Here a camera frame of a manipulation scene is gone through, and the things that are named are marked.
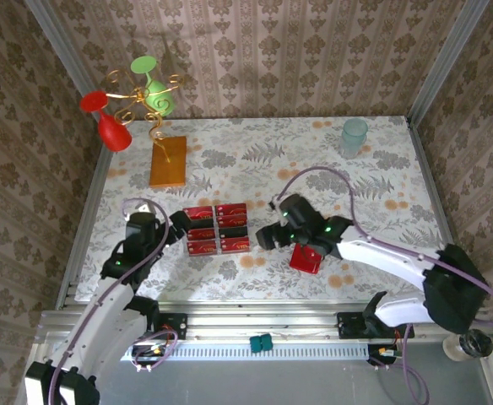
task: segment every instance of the cable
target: cable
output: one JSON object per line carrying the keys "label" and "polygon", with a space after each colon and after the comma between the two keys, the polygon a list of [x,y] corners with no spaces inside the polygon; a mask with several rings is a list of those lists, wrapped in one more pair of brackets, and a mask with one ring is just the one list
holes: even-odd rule
{"label": "cable", "polygon": [[127,203],[131,203],[134,201],[143,201],[144,203],[147,203],[149,205],[152,205],[154,208],[157,208],[162,213],[162,216],[164,217],[164,235],[162,236],[162,240],[160,241],[158,246],[156,246],[155,249],[153,251],[151,251],[141,262],[135,264],[130,270],[128,270],[120,278],[118,278],[112,285],[110,285],[110,287],[106,291],[104,291],[104,294],[102,294],[102,296],[90,308],[89,313],[87,314],[85,319],[82,321],[82,323],[79,325],[78,330],[74,334],[72,340],[70,341],[70,343],[67,346],[67,349],[64,351],[61,359],[57,363],[56,369],[53,371],[53,375],[51,376],[51,381],[50,381],[50,390],[48,391],[48,395],[47,395],[47,403],[49,405],[52,405],[55,403],[55,401],[54,401],[55,388],[57,386],[57,380],[59,378],[59,374],[61,373],[62,367],[67,362],[68,357],[72,354],[72,351],[73,351],[74,347],[76,346],[76,343],[78,342],[81,334],[83,333],[83,331],[85,330],[85,328],[89,324],[89,321],[91,320],[91,318],[93,317],[95,312],[102,306],[103,301],[106,299],[106,297],[111,293],[111,291],[117,285],[122,283],[122,281],[125,280],[126,278],[128,278],[131,274],[133,274],[134,272],[139,270],[143,265],[145,265],[145,263],[152,260],[156,255],[158,255],[160,253],[160,251],[164,247],[165,241],[168,237],[168,233],[170,230],[170,221],[168,219],[168,216],[165,214],[164,209],[159,204],[157,204],[156,202],[151,201],[147,198],[129,198],[129,199],[124,200],[122,202],[122,214],[123,214],[123,216],[126,215],[125,205]]}
{"label": "cable", "polygon": [[[404,255],[407,255],[410,257],[415,257],[419,261],[425,260],[426,262],[429,262],[429,263],[435,264],[437,266],[443,267],[446,270],[457,274],[459,277],[464,278],[465,280],[469,281],[470,283],[475,284],[476,286],[480,287],[481,289],[483,289],[484,291],[486,291],[488,294],[490,294],[493,297],[493,289],[489,285],[487,285],[486,283],[480,282],[477,278],[474,278],[474,277],[466,274],[465,272],[463,272],[462,270],[460,270],[454,266],[451,266],[451,265],[444,263],[438,259],[435,259],[434,257],[426,256],[422,253],[418,254],[416,251],[411,251],[409,249],[405,249],[405,248],[400,247],[400,246],[395,246],[395,245],[384,242],[382,240],[378,240],[378,239],[373,238],[372,236],[368,235],[368,233],[363,228],[361,228],[359,221],[357,220],[357,218],[355,216],[354,189],[351,186],[351,183],[349,182],[349,180],[346,179],[346,177],[342,173],[340,173],[338,170],[335,170],[335,169],[327,167],[327,166],[312,166],[312,167],[309,167],[308,169],[304,169],[304,170],[300,171],[299,173],[294,175],[288,181],[288,183],[286,183],[286,185],[282,189],[282,192],[280,192],[280,194],[277,196],[277,198],[276,198],[277,201],[280,200],[280,198],[282,198],[282,196],[286,193],[286,191],[288,190],[288,188],[290,188],[291,184],[294,181],[296,181],[299,177],[303,176],[304,174],[306,174],[310,171],[314,171],[314,170],[329,171],[329,172],[333,173],[334,175],[336,175],[337,177],[339,177],[346,184],[346,186],[348,187],[348,192],[349,192],[349,210],[351,212],[351,218],[354,221],[354,226],[357,228],[359,233],[364,238],[366,238],[370,243],[373,243],[373,244],[381,246],[381,247],[385,247],[386,249],[389,249],[392,251],[396,251],[397,253],[401,253],[401,254],[404,254]],[[475,320],[475,321],[481,325],[493,326],[492,321],[484,321],[484,320]],[[407,361],[406,361],[407,360],[406,359],[406,346],[408,343],[408,336],[409,336],[409,331],[411,329],[411,326],[412,326],[411,324],[408,324],[406,326],[406,333],[404,334],[404,340],[403,340],[403,344],[402,344],[402,351],[403,351],[402,364],[394,364],[393,367],[402,367],[402,369],[404,371],[404,381],[406,382],[406,386],[408,387],[409,392],[412,395],[413,399],[419,405],[426,405],[430,401],[430,393],[429,393],[428,388],[426,386],[426,382],[420,376],[420,374],[417,371],[415,371],[414,369],[412,369],[411,367],[408,366]],[[424,385],[425,391],[426,391],[426,401],[425,402],[420,402],[419,399],[417,398],[417,396],[415,395],[415,393],[411,390],[411,385],[409,384],[408,373],[415,375],[415,377]]]}
{"label": "cable", "polygon": [[[150,335],[149,337],[145,337],[145,338],[142,338],[142,339],[139,339],[137,340],[136,342],[134,343],[140,343],[140,342],[146,342],[148,340],[151,340],[151,339],[154,339],[154,338],[157,338],[158,336],[164,336],[164,335],[173,335],[173,342],[171,343],[170,347],[166,347],[165,349],[165,352],[164,352],[164,355],[158,359],[156,361],[156,363],[154,363],[153,365],[151,365],[151,370],[154,370],[156,369],[159,365],[161,365],[168,357],[171,356],[171,354],[173,353],[173,351],[175,350],[176,348],[176,345],[177,345],[177,341],[179,340],[179,334],[174,331],[173,329],[170,329],[168,331],[160,331],[160,332],[157,332],[157,333],[154,333],[152,335]],[[139,352],[138,354],[136,354],[136,357],[134,358],[134,361],[133,361],[133,364],[134,365],[138,365],[138,359],[140,357],[143,357],[142,355],[142,352]]]}
{"label": "cable", "polygon": [[[451,266],[450,264],[444,263],[438,259],[435,259],[434,257],[430,257],[430,256],[426,256],[422,253],[418,253],[417,251],[411,251],[409,249],[405,249],[405,248],[400,247],[400,246],[392,245],[390,243],[384,242],[382,240],[378,240],[378,239],[368,235],[368,233],[363,228],[361,228],[359,221],[357,220],[357,218],[355,216],[354,189],[352,188],[349,180],[346,179],[346,177],[344,177],[344,175],[342,173],[340,173],[338,170],[335,170],[335,169],[327,167],[327,166],[312,166],[312,167],[309,167],[308,169],[304,169],[304,170],[300,171],[299,173],[297,173],[296,175],[294,175],[290,179],[290,181],[288,181],[288,183],[284,186],[284,189],[282,190],[282,192],[280,192],[280,194],[277,196],[277,200],[282,198],[282,196],[286,193],[288,188],[290,188],[291,184],[295,180],[297,180],[299,177],[303,176],[305,173],[308,173],[309,171],[314,171],[314,170],[329,171],[329,172],[333,173],[334,175],[338,176],[344,183],[346,183],[346,186],[348,187],[348,191],[349,191],[349,210],[351,212],[351,218],[354,221],[354,226],[357,228],[359,233],[363,237],[367,238],[371,243],[373,243],[375,245],[379,245],[381,247],[385,247],[386,249],[389,249],[392,251],[396,251],[397,253],[401,253],[401,254],[404,254],[404,255],[407,255],[410,257],[415,257],[420,261],[425,260],[426,262],[430,262],[430,263],[435,264],[437,266],[443,267],[446,270],[457,274],[459,277],[464,278],[465,280],[469,281],[470,283],[475,284],[476,286],[480,287],[481,289],[483,289],[484,291],[486,291],[488,294],[490,294],[493,297],[493,289],[489,285],[487,285],[486,283],[480,282],[477,278],[474,278],[474,277],[470,276],[469,274],[466,274],[462,270],[460,270],[454,266]],[[476,319],[475,321],[477,323],[479,323],[480,325],[493,327],[493,321],[485,321],[485,320],[479,320],[479,319]]]}
{"label": "cable", "polygon": [[408,387],[408,391],[411,394],[412,398],[414,399],[415,403],[417,403],[418,405],[428,405],[429,401],[431,400],[431,394],[429,393],[429,389],[426,386],[425,380],[423,380],[423,377],[421,377],[420,374],[417,373],[417,371],[415,373],[417,373],[417,376],[420,378],[420,381],[422,381],[423,385],[425,386],[426,399],[424,402],[421,402],[419,400],[419,398],[415,395],[414,390],[412,390],[412,386],[409,384],[408,373],[412,369],[408,366],[408,362],[406,361],[407,360],[406,356],[407,356],[407,352],[408,352],[409,331],[411,330],[411,328],[412,328],[411,323],[406,325],[406,332],[404,332],[404,340],[402,342],[402,371],[404,373],[404,382],[406,383],[406,387]]}
{"label": "cable", "polygon": [[[374,357],[371,357],[371,360],[375,363],[378,363],[378,365],[380,365],[381,367],[388,367],[389,369],[395,368],[395,369],[404,370],[404,366],[402,364],[395,363],[395,364],[388,365],[388,364],[382,363],[380,360],[378,360]],[[429,387],[426,385],[425,379],[421,376],[421,374],[419,374],[419,371],[417,371],[416,369],[414,369],[412,367],[409,367],[408,365],[406,366],[406,371],[404,373],[406,376],[408,376],[408,374],[412,375],[419,382],[420,389],[425,391],[425,401],[419,402],[419,400],[416,400],[416,402],[420,405],[428,405],[431,401],[431,392],[429,391]],[[412,397],[415,400],[415,394],[411,389],[411,385],[406,384],[406,386],[407,386],[408,390],[411,392]]]}

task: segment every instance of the wallpaper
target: wallpaper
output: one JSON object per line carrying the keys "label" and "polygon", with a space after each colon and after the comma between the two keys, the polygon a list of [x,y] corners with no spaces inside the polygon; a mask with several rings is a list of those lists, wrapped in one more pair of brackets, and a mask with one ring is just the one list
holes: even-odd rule
{"label": "wallpaper", "polygon": [[55,304],[100,152],[78,102],[32,13],[0,0],[0,404]]}
{"label": "wallpaper", "polygon": [[493,0],[419,130],[453,234],[493,286]]}
{"label": "wallpaper", "polygon": [[95,87],[156,56],[175,117],[405,115],[464,0],[51,0]]}

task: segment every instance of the red card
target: red card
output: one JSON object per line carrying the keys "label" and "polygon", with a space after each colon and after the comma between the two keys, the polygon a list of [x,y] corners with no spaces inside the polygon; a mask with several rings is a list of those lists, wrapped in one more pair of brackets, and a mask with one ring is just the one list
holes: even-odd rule
{"label": "red card", "polygon": [[188,240],[207,240],[214,238],[214,228],[190,229],[187,233]]}
{"label": "red card", "polygon": [[187,242],[188,254],[190,256],[214,255],[216,254],[215,240],[198,240]]}
{"label": "red card", "polygon": [[207,205],[205,207],[190,207],[182,209],[187,213],[190,219],[207,219],[213,218],[213,207]]}
{"label": "red card", "polygon": [[222,204],[216,206],[216,214],[220,217],[222,215],[237,215],[247,214],[247,205],[243,202],[239,204]]}
{"label": "red card", "polygon": [[248,236],[244,238],[228,238],[220,240],[222,252],[228,251],[250,251],[250,241]]}
{"label": "red card", "polygon": [[308,246],[295,244],[293,255],[291,255],[290,267],[305,273],[317,274],[323,257]]}
{"label": "red card", "polygon": [[228,228],[232,226],[244,226],[247,224],[247,216],[242,214],[224,215],[222,217],[218,217],[217,222],[219,226],[223,228]]}

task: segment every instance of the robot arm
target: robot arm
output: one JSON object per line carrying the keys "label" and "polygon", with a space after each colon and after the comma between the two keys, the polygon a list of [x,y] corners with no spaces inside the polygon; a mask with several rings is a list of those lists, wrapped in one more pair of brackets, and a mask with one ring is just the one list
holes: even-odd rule
{"label": "robot arm", "polygon": [[486,292],[443,267],[420,260],[421,254],[451,264],[485,283],[477,268],[458,246],[447,245],[443,250],[390,244],[417,252],[411,256],[401,251],[371,243],[354,223],[339,216],[325,219],[310,203],[293,194],[272,207],[281,220],[260,229],[259,245],[265,250],[276,246],[300,243],[317,253],[339,259],[363,262],[400,277],[413,284],[418,291],[389,297],[380,292],[363,313],[367,327],[396,327],[405,323],[435,322],[454,333],[468,331],[485,299]]}
{"label": "robot arm", "polygon": [[[191,225],[182,211],[172,214],[170,221],[166,246],[180,240]],[[162,253],[125,278],[106,297],[104,294],[122,275],[150,255],[164,239],[164,234],[164,227],[153,213],[134,213],[129,217],[125,240],[117,244],[105,262],[95,294],[73,330],[45,364],[34,362],[27,370],[24,380],[28,403],[60,405],[60,397],[67,405],[99,403],[96,381],[119,361],[136,339],[148,330],[156,332],[160,324],[158,302],[135,294]],[[78,334],[78,341],[59,374],[55,401],[48,404],[51,376],[68,350],[69,342]]]}

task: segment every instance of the floral table mat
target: floral table mat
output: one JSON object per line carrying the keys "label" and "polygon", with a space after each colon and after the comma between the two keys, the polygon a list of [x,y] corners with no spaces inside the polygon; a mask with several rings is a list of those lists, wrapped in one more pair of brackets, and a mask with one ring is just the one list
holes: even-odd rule
{"label": "floral table mat", "polygon": [[[167,136],[187,136],[187,184],[150,189],[150,124],[130,125],[133,143],[114,154],[95,227],[79,278],[77,300],[88,300],[100,270],[124,238],[121,202],[145,197],[167,213],[197,205],[248,206],[252,251],[189,257],[184,243],[165,250],[138,294],[159,300],[368,300],[378,291],[396,294],[414,287],[357,262],[326,258],[317,275],[289,267],[291,248],[262,251],[255,233],[277,220],[267,202],[299,170],[328,165],[342,170],[357,191],[364,227],[418,246],[439,246],[432,211],[409,129],[401,116],[364,117],[369,132],[359,156],[342,159],[338,139],[348,118],[252,118],[165,121]],[[304,175],[291,187],[324,215],[349,215],[344,183],[328,172]]]}

